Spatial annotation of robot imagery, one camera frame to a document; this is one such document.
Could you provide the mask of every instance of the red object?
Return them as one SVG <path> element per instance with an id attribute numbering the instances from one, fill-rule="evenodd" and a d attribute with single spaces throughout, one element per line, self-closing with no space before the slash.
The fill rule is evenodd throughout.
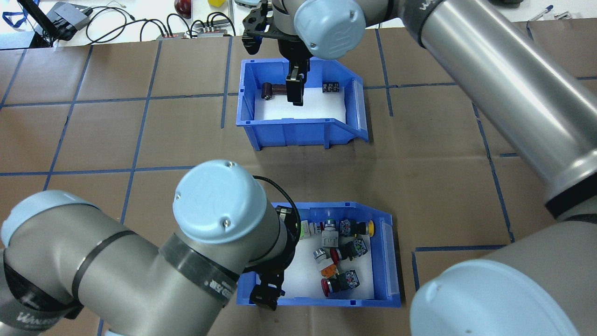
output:
<path id="1" fill-rule="evenodd" d="M 328 280 L 321 279 L 321 289 L 324 290 L 325 297 L 330 296 L 330 286 L 328 285 Z"/>
<path id="2" fill-rule="evenodd" d="M 330 249 L 330 257 L 332 258 L 334 265 L 337 265 L 340 262 L 340 256 L 336 249 Z"/>
<path id="3" fill-rule="evenodd" d="M 185 19 L 190 19 L 190 2 L 191 0 L 174 0 L 174 9 Z"/>

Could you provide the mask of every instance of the blue storage bin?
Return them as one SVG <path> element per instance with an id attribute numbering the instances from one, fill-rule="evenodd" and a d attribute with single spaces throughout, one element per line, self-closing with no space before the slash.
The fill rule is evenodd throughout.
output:
<path id="1" fill-rule="evenodd" d="M 273 206 L 290 206 L 288 203 L 273 203 Z M 392 216 L 355 202 L 331 203 L 296 203 L 302 220 L 321 222 L 327 218 L 340 220 L 350 218 L 356 221 L 373 220 L 375 234 L 371 237 L 371 262 L 373 269 L 374 298 L 370 300 L 337 300 L 333 298 L 313 299 L 309 297 L 280 297 L 279 306 L 336 306 L 336 307 L 394 307 L 401 306 L 400 290 L 398 286 L 398 270 L 394 250 L 392 230 Z M 312 256 L 295 256 L 295 258 L 310 258 Z M 253 306 L 249 297 L 253 286 L 258 281 L 253 273 L 241 275 L 238 281 L 236 303 L 242 306 Z"/>
<path id="2" fill-rule="evenodd" d="M 255 120 L 255 98 L 265 82 L 285 83 L 286 59 L 243 60 L 236 125 L 244 127 L 256 151 L 265 146 L 346 144 L 354 138 L 369 142 L 363 80 L 336 60 L 311 59 L 306 88 L 339 82 L 344 88 L 346 124 L 333 118 Z"/>

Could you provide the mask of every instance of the pen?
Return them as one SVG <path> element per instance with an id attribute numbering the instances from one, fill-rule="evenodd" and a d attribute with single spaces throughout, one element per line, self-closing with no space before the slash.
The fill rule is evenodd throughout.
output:
<path id="1" fill-rule="evenodd" d="M 535 15 L 531 20 L 529 21 L 537 21 L 538 19 L 540 19 L 543 15 L 549 13 L 551 10 L 553 9 L 553 5 L 549 5 L 547 6 L 544 10 L 542 10 L 539 14 Z"/>

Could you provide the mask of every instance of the white foam insert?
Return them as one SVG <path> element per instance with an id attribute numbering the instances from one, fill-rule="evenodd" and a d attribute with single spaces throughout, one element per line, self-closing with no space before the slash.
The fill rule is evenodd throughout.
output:
<path id="1" fill-rule="evenodd" d="M 369 236 L 361 236 L 369 252 L 364 256 L 342 260 L 338 264 L 340 273 L 355 270 L 360 285 L 352 290 L 330 294 L 329 299 L 340 300 L 367 300 L 373 299 L 373 266 L 371 263 L 371 240 Z M 340 237 L 340 244 L 353 240 L 351 237 Z M 298 242 L 294 259 L 284 272 L 282 289 L 286 295 L 280 298 L 292 299 L 295 297 L 308 297 L 317 300 L 326 300 L 321 289 L 321 273 L 317 270 L 317 263 L 313 259 L 313 251 L 321 248 L 321 234 L 315 234 Z"/>
<path id="2" fill-rule="evenodd" d="M 323 93 L 320 87 L 306 87 L 303 102 L 303 106 L 294 106 L 284 94 L 274 94 L 270 100 L 264 100 L 258 90 L 255 120 L 334 118 L 346 124 L 343 88 L 340 92 Z"/>

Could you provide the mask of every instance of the electrical cable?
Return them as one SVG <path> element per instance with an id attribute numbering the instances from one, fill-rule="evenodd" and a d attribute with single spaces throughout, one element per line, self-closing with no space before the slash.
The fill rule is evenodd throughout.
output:
<path id="1" fill-rule="evenodd" d="M 195 26 L 195 23 L 200 23 L 200 24 L 201 24 L 201 26 L 203 26 L 203 28 L 205 28 L 205 22 L 203 22 L 203 21 L 201 21 L 201 20 L 195 20 L 195 21 L 193 21 L 193 23 L 191 23 L 191 25 L 190 25 L 190 26 L 191 26 L 191 27 L 194 27 L 194 26 Z"/>
<path id="2" fill-rule="evenodd" d="M 172 28 L 170 28 L 170 18 L 171 18 L 172 16 L 177 16 L 177 17 L 179 17 L 179 18 L 180 18 L 180 20 L 182 20 L 182 22 L 184 23 L 184 25 L 185 25 L 185 26 L 187 26 L 187 30 L 186 30 L 186 31 L 190 32 L 190 27 L 189 27 L 189 24 L 188 24 L 188 23 L 187 23 L 187 21 L 184 19 L 184 17 L 182 17 L 182 16 L 180 16 L 180 15 L 178 15 L 178 14 L 176 14 L 176 13 L 170 13 L 170 14 L 168 14 L 168 16 L 166 17 L 166 25 L 168 26 L 168 32 L 170 33 L 170 36 L 172 36 L 172 35 L 173 35 L 173 34 L 172 34 Z"/>
<path id="3" fill-rule="evenodd" d="M 147 21 L 145 21 L 145 23 L 143 24 L 143 26 L 141 26 L 141 31 L 139 31 L 139 42 L 143 42 L 143 28 L 145 28 L 145 26 L 146 26 L 148 23 L 154 23 L 154 24 L 156 24 L 156 25 L 158 26 L 159 33 L 162 35 L 162 37 L 163 37 L 163 38 L 164 38 L 164 37 L 166 37 L 166 36 L 164 35 L 164 31 L 162 30 L 162 28 L 161 28 L 161 27 L 160 27 L 160 26 L 159 26 L 157 23 L 155 23 L 155 21 L 158 21 L 158 20 L 157 20 L 157 19 L 150 19 L 150 20 L 147 20 Z"/>
<path id="4" fill-rule="evenodd" d="M 234 28 L 234 22 L 232 22 L 232 20 L 226 14 L 224 14 L 222 12 L 213 12 L 213 13 L 210 13 L 210 15 L 212 15 L 212 14 L 213 14 L 213 16 L 211 17 L 210 26 L 212 26 L 212 27 L 214 26 L 214 19 L 216 17 L 222 16 L 226 20 L 228 20 L 228 22 L 230 23 L 230 27 L 232 27 L 232 32 L 234 33 L 234 36 L 236 36 L 236 29 Z"/>
<path id="5" fill-rule="evenodd" d="M 294 246 L 296 246 L 296 244 L 299 243 L 299 238 L 300 238 L 300 214 L 299 214 L 299 210 L 297 209 L 296 204 L 294 204 L 293 200 L 290 198 L 290 196 L 286 193 L 286 191 L 284 191 L 284 189 L 282 189 L 282 187 L 280 187 L 276 182 L 270 180 L 269 178 L 265 178 L 263 176 L 259 176 L 259 175 L 253 175 L 254 179 L 257 180 L 261 180 L 261 181 L 265 181 L 269 184 L 271 184 L 274 188 L 276 188 L 281 194 L 282 196 L 284 196 L 284 198 L 290 203 L 290 206 L 292 207 L 294 213 L 296 214 L 297 217 L 297 226 L 296 226 L 296 234 L 294 236 Z"/>
<path id="6" fill-rule="evenodd" d="M 109 6 L 109 5 L 110 5 L 111 3 L 113 3 L 113 2 L 117 3 L 117 4 L 118 4 L 120 7 L 122 7 L 122 8 L 126 8 L 126 7 L 127 7 L 126 5 L 123 5 L 123 4 L 121 4 L 120 2 L 118 2 L 118 1 L 116 1 L 116 0 L 112 0 L 112 1 L 108 2 L 108 3 L 106 4 L 106 6 Z"/>
<path id="7" fill-rule="evenodd" d="M 199 33 L 197 30 L 193 30 L 193 28 L 195 27 L 195 23 L 200 23 L 200 24 L 201 24 L 201 26 L 202 26 L 203 28 L 205 28 L 205 22 L 203 22 L 203 21 L 201 21 L 201 20 L 195 20 L 195 21 L 193 21 L 193 23 L 191 23 L 191 24 L 190 24 L 191 31 L 189 32 L 189 36 L 190 36 L 191 38 L 193 38 L 193 32 L 196 32 L 196 33 L 197 33 L 197 35 L 195 35 L 195 37 L 198 37 L 198 36 L 199 36 L 199 34 L 200 34 L 200 33 Z"/>
<path id="8" fill-rule="evenodd" d="M 157 21 L 160 23 L 160 25 L 162 25 L 162 27 L 164 28 L 164 33 L 166 35 L 168 35 L 168 27 L 166 27 L 166 25 L 164 24 L 164 22 L 160 19 L 150 19 L 151 21 Z"/>
<path id="9" fill-rule="evenodd" d="M 114 32 L 115 32 L 115 31 L 117 31 L 118 29 L 122 29 L 122 28 L 124 28 L 124 27 L 130 26 L 130 25 L 132 25 L 133 23 L 138 23 L 138 22 L 147 22 L 147 21 L 150 21 L 150 22 L 152 22 L 153 24 L 155 24 L 155 25 L 159 26 L 157 23 L 155 23 L 155 22 L 153 22 L 153 21 L 151 21 L 151 20 L 147 20 L 147 19 L 135 20 L 135 21 L 133 21 L 133 22 L 128 22 L 128 23 L 125 23 L 124 25 L 121 25 L 121 26 L 118 26 L 118 27 L 116 27 L 116 28 L 112 29 L 110 32 L 108 32 L 108 33 L 107 33 L 107 34 L 105 34 L 104 36 L 102 36 L 102 37 L 100 37 L 100 38 L 98 38 L 98 39 L 96 39 L 96 40 L 91 40 L 91 42 L 89 42 L 87 45 L 91 45 L 91 44 L 94 44 L 94 43 L 96 43 L 98 40 L 101 40 L 101 39 L 105 38 L 106 36 L 108 36 L 108 35 L 110 35 L 110 34 L 114 33 Z"/>
<path id="10" fill-rule="evenodd" d="M 92 18 L 90 18 L 89 23 L 87 23 L 87 27 L 85 27 L 85 35 L 87 36 L 87 39 L 89 41 L 92 41 L 91 43 L 107 43 L 107 42 L 111 42 L 111 41 L 117 39 L 120 35 L 122 35 L 122 33 L 124 32 L 124 27 L 126 27 L 126 26 L 121 26 L 119 28 L 119 29 L 121 29 L 120 32 L 118 32 L 115 36 L 113 36 L 112 38 L 107 39 L 105 41 L 101 41 L 101 39 L 104 38 L 104 37 L 106 37 L 107 35 L 105 35 L 105 36 L 103 36 L 103 37 L 101 37 L 99 39 L 93 40 L 89 36 L 89 27 L 91 26 L 92 22 L 97 18 L 97 16 L 100 15 L 101 13 L 103 13 L 105 11 L 113 10 L 113 11 L 118 12 L 120 15 L 122 15 L 122 17 L 124 18 L 124 24 L 128 23 L 127 15 L 130 17 L 130 19 L 132 21 L 135 21 L 135 17 L 133 15 L 131 15 L 131 13 L 127 12 L 126 10 L 123 10 L 122 8 L 108 7 L 108 6 L 96 6 L 96 7 L 92 7 L 92 8 L 94 8 L 94 9 L 96 9 L 96 8 L 102 8 L 102 10 L 100 10 Z"/>

